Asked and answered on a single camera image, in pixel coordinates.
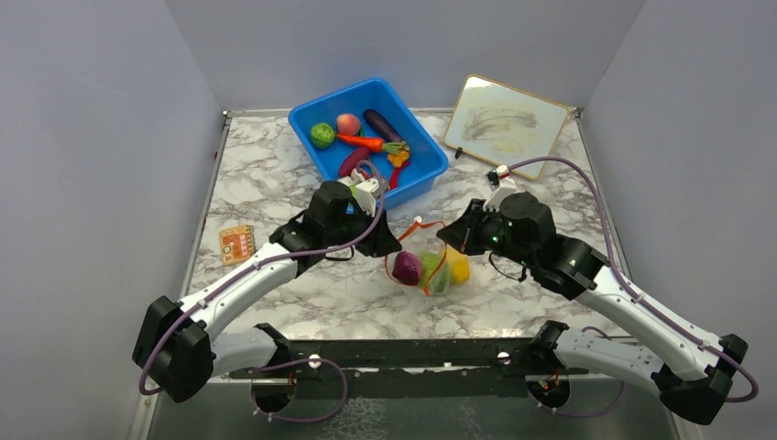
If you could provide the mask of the purple sweet potato toy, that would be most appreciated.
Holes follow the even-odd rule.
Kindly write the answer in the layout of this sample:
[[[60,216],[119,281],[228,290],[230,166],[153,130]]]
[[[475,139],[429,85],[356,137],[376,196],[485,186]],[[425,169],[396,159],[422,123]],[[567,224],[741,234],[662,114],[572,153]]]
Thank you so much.
[[[356,148],[348,156],[346,156],[339,169],[337,176],[344,178],[349,176],[352,171],[358,167],[358,162],[361,160],[369,160],[371,151],[368,148]]]

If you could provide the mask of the purple onion toy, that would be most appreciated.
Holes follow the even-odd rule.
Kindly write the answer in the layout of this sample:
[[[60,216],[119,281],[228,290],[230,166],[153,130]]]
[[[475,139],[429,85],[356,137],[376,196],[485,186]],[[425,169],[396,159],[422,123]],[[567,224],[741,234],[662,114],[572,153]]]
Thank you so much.
[[[423,265],[414,253],[403,250],[394,258],[390,274],[400,284],[417,286],[421,281]]]

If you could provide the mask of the green cabbage toy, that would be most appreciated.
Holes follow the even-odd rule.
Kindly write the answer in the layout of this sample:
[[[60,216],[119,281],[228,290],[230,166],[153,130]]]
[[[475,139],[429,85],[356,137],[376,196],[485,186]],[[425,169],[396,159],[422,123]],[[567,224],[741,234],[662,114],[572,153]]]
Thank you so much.
[[[419,287],[427,296],[446,293],[451,280],[444,254],[424,251],[419,259],[423,265]]]

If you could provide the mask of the yellow bell pepper toy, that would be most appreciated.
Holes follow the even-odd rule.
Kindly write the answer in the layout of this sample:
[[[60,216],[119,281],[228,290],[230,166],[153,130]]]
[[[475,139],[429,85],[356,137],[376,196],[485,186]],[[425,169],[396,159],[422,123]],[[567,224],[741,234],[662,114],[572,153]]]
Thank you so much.
[[[470,278],[468,257],[452,247],[447,247],[445,258],[450,270],[451,283],[453,285],[465,284]]]

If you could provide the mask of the clear zip bag orange zipper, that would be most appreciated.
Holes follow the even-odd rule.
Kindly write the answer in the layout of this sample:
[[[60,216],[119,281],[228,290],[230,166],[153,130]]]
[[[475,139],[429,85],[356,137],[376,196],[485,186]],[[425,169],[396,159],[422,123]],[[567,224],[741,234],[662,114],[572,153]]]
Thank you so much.
[[[398,238],[402,250],[383,259],[387,277],[427,297],[442,295],[466,284],[471,276],[469,259],[436,236],[444,226],[443,221],[426,221],[415,216]]]

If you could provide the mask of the green artichoke toy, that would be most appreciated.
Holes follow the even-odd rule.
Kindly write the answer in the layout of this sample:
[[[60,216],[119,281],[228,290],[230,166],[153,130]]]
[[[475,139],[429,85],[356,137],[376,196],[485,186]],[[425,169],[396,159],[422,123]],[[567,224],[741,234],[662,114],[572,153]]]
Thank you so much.
[[[311,143],[317,149],[328,149],[337,139],[336,130],[326,123],[319,123],[310,129]]]

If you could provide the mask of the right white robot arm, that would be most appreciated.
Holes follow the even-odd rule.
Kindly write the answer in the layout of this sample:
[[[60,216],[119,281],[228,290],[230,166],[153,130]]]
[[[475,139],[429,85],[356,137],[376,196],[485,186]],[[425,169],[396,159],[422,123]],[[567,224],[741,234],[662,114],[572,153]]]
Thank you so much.
[[[604,315],[639,342],[621,345],[547,321],[528,351],[536,370],[606,374],[658,396],[694,424],[711,424],[726,403],[747,343],[707,332],[652,302],[601,252],[557,233],[551,209],[533,195],[509,195],[497,210],[474,199],[436,235],[467,256],[489,252],[520,264],[545,290]]]

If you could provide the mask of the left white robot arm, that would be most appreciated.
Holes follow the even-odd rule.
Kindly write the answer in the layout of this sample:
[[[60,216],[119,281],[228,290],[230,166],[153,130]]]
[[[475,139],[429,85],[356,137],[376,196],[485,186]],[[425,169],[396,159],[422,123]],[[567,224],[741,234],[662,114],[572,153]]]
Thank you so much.
[[[378,177],[349,187],[326,181],[308,207],[279,226],[267,243],[237,269],[210,286],[174,302],[161,296],[148,308],[132,359],[141,369],[138,389],[166,393],[175,402],[195,395],[227,371],[257,368],[277,376],[288,352],[260,328],[233,338],[223,331],[249,306],[343,250],[383,258],[400,251],[385,212]]]

